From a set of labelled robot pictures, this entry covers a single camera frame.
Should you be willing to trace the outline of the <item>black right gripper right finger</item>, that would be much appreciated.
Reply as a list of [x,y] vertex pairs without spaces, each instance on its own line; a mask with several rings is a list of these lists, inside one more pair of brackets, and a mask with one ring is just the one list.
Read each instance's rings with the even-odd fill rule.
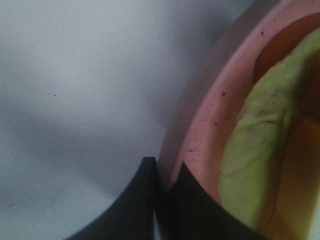
[[163,240],[263,240],[226,212],[183,164],[173,187],[161,196],[159,228]]

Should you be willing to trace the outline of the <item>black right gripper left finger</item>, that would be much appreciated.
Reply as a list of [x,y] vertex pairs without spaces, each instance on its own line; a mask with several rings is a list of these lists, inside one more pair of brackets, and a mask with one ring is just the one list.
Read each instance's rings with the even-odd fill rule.
[[153,240],[157,161],[144,157],[128,186],[98,218],[69,240]]

